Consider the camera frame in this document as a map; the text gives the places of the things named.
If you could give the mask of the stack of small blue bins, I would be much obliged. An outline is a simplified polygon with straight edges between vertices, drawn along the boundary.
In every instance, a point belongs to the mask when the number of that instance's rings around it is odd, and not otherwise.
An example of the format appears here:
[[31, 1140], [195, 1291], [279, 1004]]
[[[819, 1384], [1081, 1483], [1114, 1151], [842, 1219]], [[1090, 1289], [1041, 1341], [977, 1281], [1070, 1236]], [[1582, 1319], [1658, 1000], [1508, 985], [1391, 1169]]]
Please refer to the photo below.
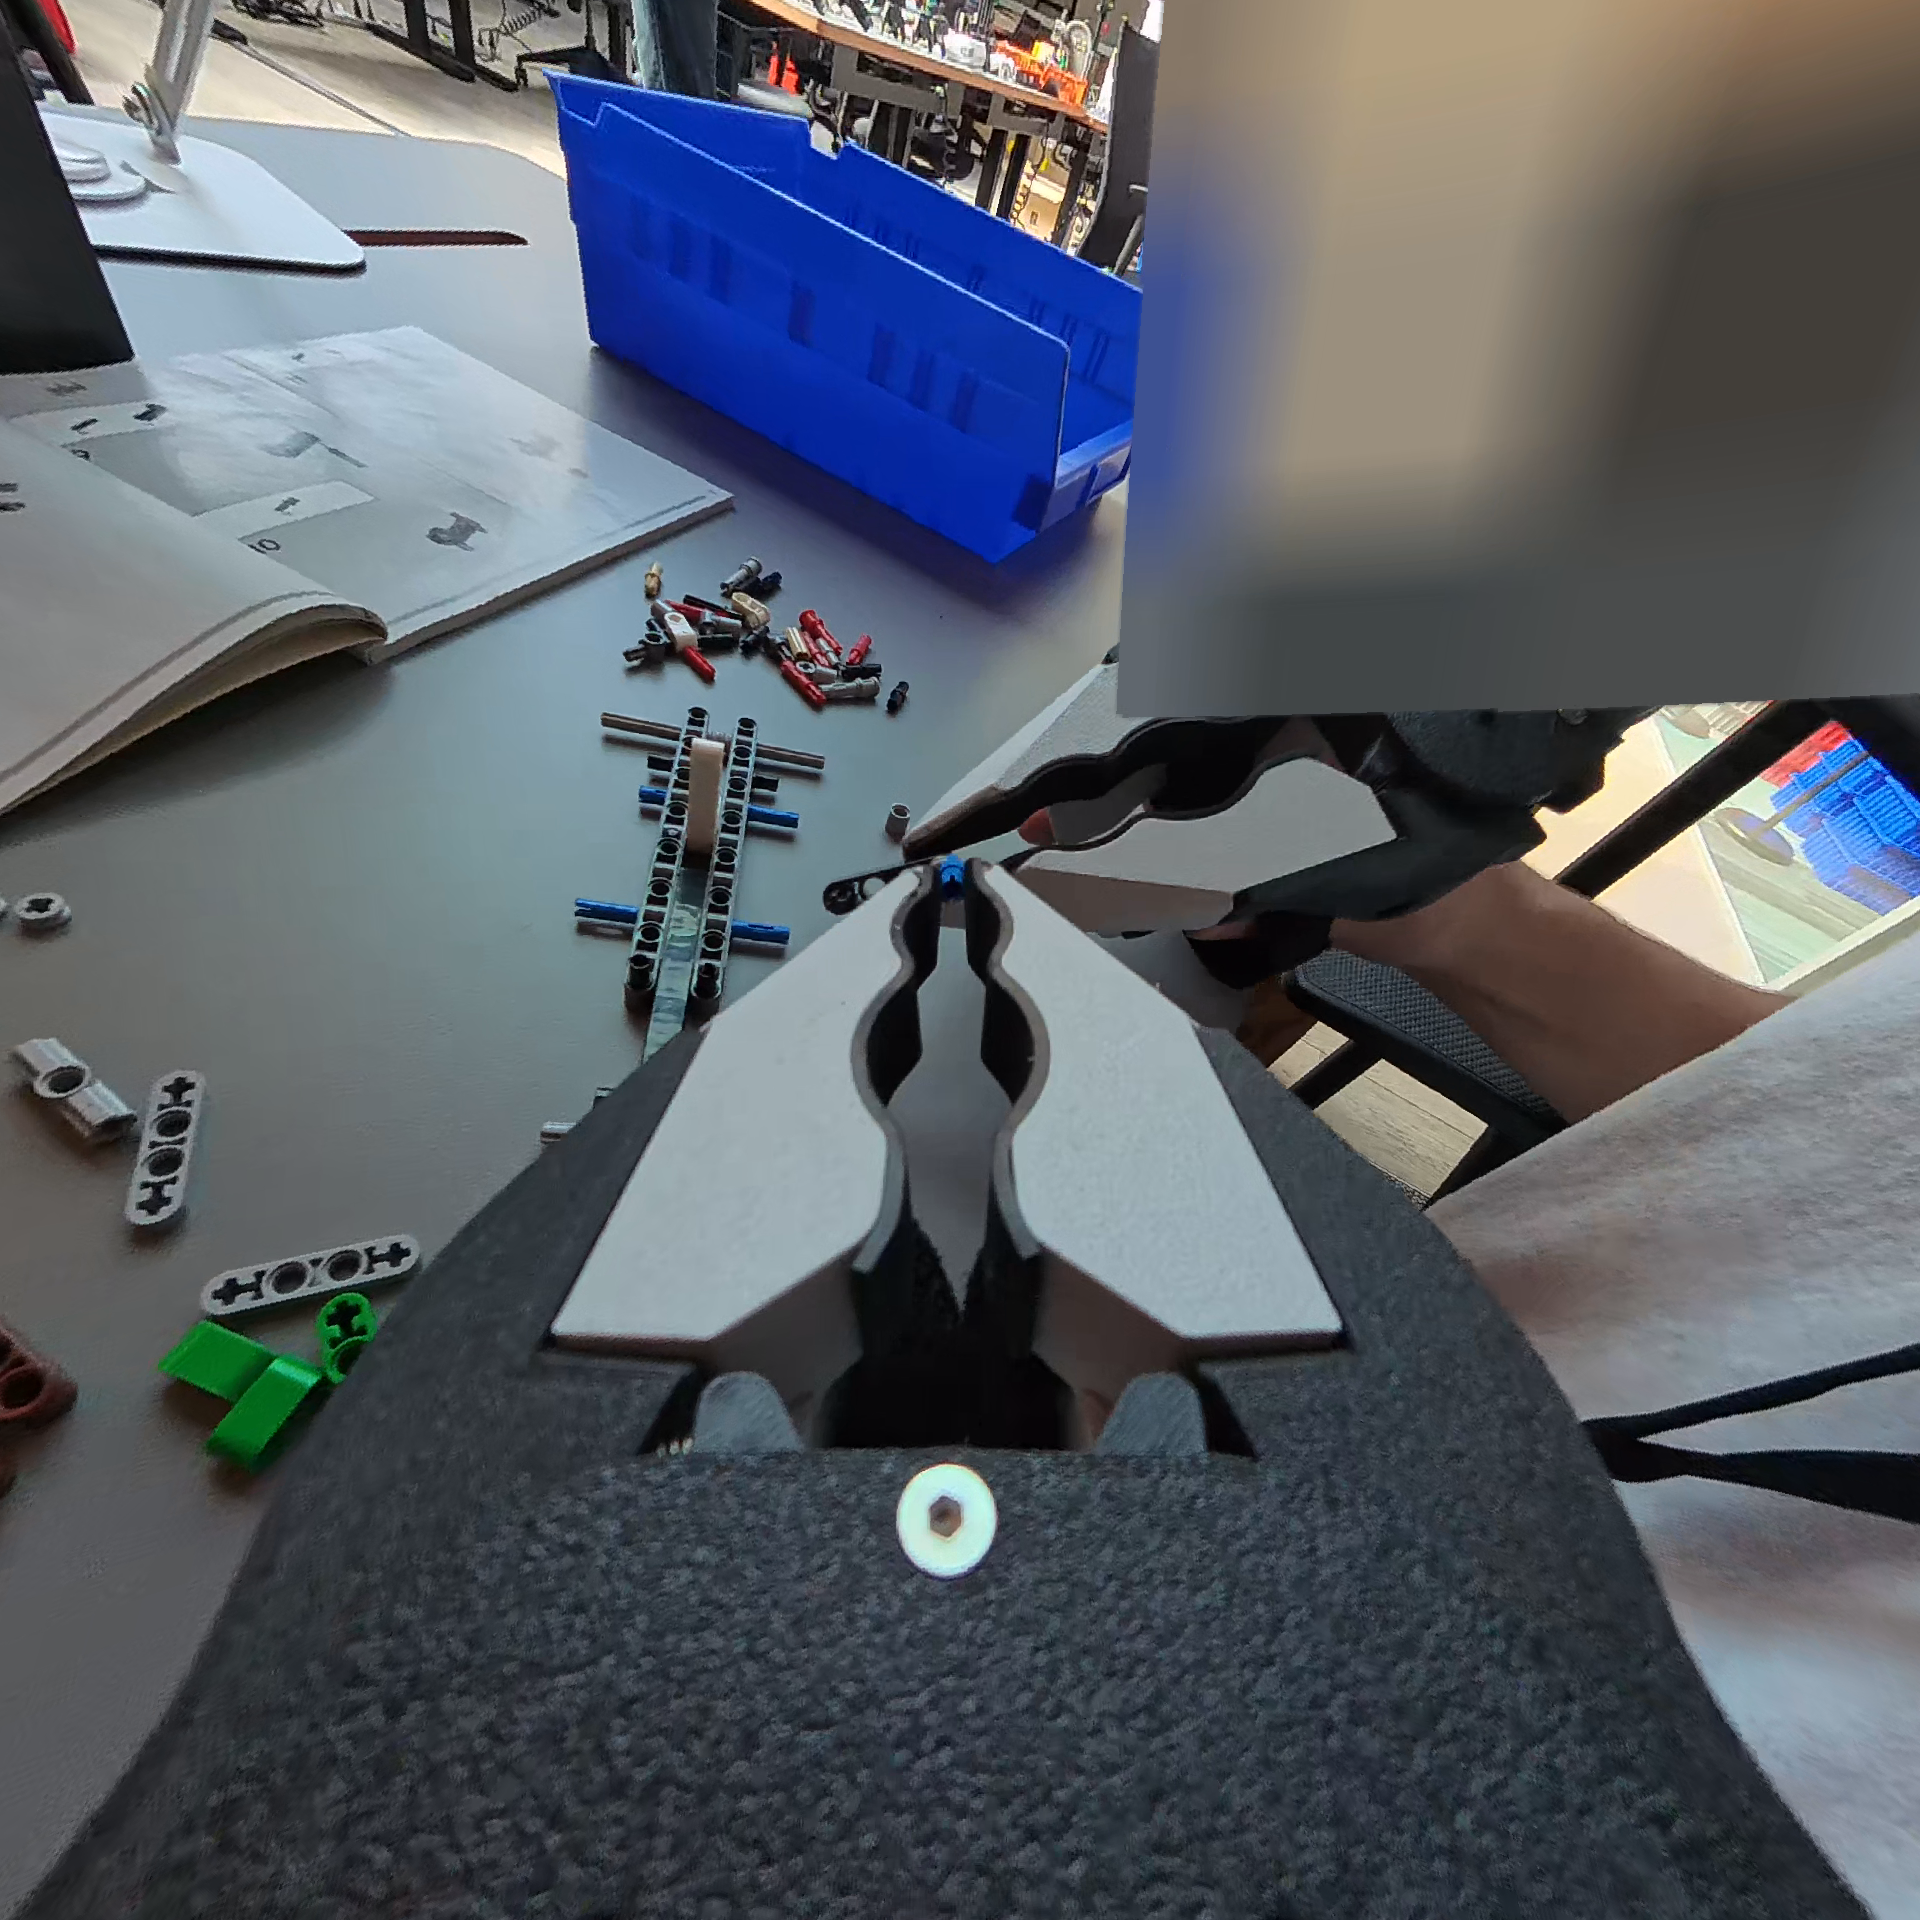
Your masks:
[[1844, 727], [1823, 727], [1761, 779], [1823, 885], [1880, 914], [1919, 899], [1919, 801]]

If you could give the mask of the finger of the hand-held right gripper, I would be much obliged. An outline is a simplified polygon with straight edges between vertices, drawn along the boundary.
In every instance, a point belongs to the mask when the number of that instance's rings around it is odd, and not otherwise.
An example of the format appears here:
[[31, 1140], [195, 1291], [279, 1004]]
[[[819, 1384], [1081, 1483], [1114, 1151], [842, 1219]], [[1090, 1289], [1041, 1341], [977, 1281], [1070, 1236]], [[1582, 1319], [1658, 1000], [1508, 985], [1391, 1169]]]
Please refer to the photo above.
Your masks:
[[1146, 815], [1089, 849], [1032, 855], [1032, 891], [1084, 932], [1200, 930], [1263, 882], [1395, 841], [1377, 793], [1319, 759], [1263, 770], [1232, 807]]
[[905, 839], [911, 859], [975, 849], [1047, 815], [1057, 849], [1147, 819], [1206, 819], [1274, 763], [1307, 754], [1303, 717], [1130, 717], [1119, 668], [1098, 666], [947, 791]]

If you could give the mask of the blue plastic bin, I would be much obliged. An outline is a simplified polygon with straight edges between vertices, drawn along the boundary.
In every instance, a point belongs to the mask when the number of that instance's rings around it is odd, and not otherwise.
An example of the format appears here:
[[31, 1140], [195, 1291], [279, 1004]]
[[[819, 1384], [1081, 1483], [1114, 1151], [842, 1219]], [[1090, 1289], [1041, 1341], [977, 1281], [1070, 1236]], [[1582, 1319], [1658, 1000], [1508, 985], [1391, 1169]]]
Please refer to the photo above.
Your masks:
[[603, 352], [991, 563], [1124, 480], [1131, 282], [794, 116], [552, 89]]

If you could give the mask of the black metal bar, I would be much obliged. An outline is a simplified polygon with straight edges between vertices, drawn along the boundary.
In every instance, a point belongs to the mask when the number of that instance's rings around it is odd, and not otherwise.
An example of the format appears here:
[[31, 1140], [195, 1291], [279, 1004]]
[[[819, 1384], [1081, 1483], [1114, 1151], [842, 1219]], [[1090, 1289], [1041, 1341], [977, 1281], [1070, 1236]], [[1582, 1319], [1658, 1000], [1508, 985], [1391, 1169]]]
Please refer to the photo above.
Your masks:
[[1556, 885], [1575, 897], [1598, 899], [1816, 731], [1826, 724], [1857, 724], [1860, 715], [1867, 715], [1866, 727], [1874, 729], [1878, 715], [1887, 706], [1887, 699], [1764, 704], [1706, 759], [1691, 763], [1654, 801], [1560, 871]]

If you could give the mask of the grey black lego frame assembly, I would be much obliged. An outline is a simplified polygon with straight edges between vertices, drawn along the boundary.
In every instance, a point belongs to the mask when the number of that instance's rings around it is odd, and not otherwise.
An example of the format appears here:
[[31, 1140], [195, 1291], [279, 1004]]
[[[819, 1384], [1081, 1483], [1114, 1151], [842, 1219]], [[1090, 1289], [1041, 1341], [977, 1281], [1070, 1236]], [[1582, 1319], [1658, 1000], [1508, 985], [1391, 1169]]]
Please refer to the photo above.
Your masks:
[[738, 916], [743, 849], [754, 833], [790, 839], [800, 831], [798, 811], [777, 802], [779, 779], [822, 777], [825, 757], [764, 741], [750, 717], [713, 729], [703, 706], [678, 727], [620, 711], [603, 711], [600, 724], [648, 749], [638, 804], [657, 824], [657, 844], [638, 904], [578, 899], [574, 924], [628, 937], [624, 997], [649, 1060], [722, 1009], [736, 952], [790, 948], [787, 925]]

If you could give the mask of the person's right forearm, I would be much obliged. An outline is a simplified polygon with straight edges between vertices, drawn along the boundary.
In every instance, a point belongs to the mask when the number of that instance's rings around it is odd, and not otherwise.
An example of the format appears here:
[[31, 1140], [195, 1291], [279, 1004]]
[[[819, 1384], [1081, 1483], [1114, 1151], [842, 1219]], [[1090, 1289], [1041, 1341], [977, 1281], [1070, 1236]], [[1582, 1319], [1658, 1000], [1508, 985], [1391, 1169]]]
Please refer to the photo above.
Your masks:
[[1337, 919], [1331, 945], [1406, 973], [1567, 1121], [1591, 1119], [1791, 1004], [1522, 863], [1395, 919]]

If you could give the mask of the cluttered wooden workbench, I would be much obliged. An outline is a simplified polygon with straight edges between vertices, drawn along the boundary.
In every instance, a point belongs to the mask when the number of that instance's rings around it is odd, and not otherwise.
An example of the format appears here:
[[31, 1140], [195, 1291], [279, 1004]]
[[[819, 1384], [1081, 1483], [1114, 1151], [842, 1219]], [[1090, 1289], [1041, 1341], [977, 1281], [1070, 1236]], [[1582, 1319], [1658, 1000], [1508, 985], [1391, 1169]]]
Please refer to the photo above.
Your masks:
[[1131, 5], [722, 5], [718, 88], [1115, 275], [1136, 265], [1147, 109]]

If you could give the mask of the white monitor stand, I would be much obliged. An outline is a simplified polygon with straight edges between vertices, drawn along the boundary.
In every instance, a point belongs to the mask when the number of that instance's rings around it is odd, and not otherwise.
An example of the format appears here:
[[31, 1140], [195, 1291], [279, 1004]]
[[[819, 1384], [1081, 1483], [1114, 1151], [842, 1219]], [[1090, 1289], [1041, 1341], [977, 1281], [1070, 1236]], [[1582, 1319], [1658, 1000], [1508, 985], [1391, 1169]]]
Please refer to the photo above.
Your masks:
[[67, 191], [99, 257], [355, 275], [363, 250], [251, 157], [184, 132], [211, 3], [167, 3], [126, 121], [43, 104]]

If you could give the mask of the open instruction booklet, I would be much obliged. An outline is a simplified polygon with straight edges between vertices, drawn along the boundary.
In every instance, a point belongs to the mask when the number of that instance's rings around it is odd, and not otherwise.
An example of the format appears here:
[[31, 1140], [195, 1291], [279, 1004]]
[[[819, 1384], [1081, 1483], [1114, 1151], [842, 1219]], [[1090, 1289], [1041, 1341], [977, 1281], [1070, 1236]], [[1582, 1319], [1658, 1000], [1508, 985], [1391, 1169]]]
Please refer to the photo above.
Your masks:
[[419, 327], [2, 381], [2, 807], [732, 507]]

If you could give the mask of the pile of small lego pieces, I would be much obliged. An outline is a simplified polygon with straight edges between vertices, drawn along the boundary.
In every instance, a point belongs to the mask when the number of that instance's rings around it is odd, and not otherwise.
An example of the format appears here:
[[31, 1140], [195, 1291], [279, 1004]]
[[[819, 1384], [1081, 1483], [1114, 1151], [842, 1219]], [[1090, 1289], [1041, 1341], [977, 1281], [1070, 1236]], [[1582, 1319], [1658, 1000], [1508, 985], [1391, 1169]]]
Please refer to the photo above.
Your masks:
[[815, 609], [783, 612], [779, 568], [746, 557], [711, 593], [696, 593], [668, 578], [658, 561], [641, 577], [641, 629], [620, 650], [624, 673], [664, 676], [680, 671], [699, 689], [716, 689], [729, 661], [770, 668], [812, 711], [832, 706], [883, 706], [899, 714], [911, 685], [884, 685], [874, 635], [839, 641]]

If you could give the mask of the grey thin lego beam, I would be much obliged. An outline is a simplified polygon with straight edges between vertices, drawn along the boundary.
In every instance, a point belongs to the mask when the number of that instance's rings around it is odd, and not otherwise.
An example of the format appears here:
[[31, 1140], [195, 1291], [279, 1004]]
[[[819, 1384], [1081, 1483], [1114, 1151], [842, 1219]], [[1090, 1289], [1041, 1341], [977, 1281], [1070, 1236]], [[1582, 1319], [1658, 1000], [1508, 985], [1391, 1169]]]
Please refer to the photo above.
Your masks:
[[136, 1235], [170, 1233], [185, 1215], [209, 1082], [198, 1071], [160, 1075], [139, 1122], [123, 1220]]
[[423, 1259], [412, 1235], [377, 1235], [306, 1255], [249, 1263], [209, 1281], [199, 1311], [216, 1321], [290, 1306], [318, 1306], [348, 1291], [380, 1289], [412, 1279]]

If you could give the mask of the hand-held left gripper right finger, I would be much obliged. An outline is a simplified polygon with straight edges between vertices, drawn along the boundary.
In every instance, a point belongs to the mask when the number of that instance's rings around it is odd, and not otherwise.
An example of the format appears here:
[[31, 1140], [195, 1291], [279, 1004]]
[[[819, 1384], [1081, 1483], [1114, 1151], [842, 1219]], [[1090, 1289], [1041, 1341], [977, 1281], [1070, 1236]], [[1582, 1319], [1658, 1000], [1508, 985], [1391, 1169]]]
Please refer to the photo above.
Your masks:
[[1198, 1026], [1001, 867], [968, 864], [982, 1063], [1009, 1098], [970, 1312], [1090, 1450], [1146, 1376], [1331, 1354], [1342, 1315]]

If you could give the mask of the person's white sweatshirt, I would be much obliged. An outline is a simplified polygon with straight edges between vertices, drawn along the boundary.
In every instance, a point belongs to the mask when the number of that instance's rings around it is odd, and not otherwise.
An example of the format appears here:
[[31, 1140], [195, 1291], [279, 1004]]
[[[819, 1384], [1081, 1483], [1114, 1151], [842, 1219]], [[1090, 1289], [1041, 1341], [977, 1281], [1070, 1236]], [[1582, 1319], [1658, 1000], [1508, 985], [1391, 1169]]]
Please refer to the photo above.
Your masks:
[[[1440, 1202], [1582, 1418], [1919, 1336], [1916, 940]], [[1727, 1720], [1874, 1916], [1916, 1916], [1916, 1528], [1626, 1487]]]

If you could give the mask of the black mesh office chair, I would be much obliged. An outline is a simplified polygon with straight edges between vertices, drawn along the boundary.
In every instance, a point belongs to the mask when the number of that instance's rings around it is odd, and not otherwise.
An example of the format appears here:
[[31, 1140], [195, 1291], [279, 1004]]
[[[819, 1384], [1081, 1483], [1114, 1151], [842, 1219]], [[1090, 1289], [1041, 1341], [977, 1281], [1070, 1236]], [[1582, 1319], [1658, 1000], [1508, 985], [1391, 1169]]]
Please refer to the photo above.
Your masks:
[[1326, 952], [1282, 979], [1288, 997], [1342, 1045], [1292, 1085], [1319, 1112], [1377, 1066], [1393, 1066], [1482, 1122], [1478, 1143], [1439, 1186], [1440, 1199], [1475, 1184], [1569, 1121], [1482, 1042], [1439, 997], [1406, 973]]

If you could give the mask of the light grey lego connector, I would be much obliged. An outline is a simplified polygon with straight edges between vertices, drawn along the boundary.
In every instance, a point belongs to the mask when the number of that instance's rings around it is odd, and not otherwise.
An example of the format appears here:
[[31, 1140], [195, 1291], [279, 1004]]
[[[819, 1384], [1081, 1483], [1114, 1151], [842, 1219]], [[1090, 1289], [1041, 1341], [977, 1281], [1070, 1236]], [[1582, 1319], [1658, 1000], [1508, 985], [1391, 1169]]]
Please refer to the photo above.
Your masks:
[[11, 1047], [31, 1093], [86, 1145], [108, 1145], [138, 1128], [138, 1113], [70, 1045], [56, 1039]]

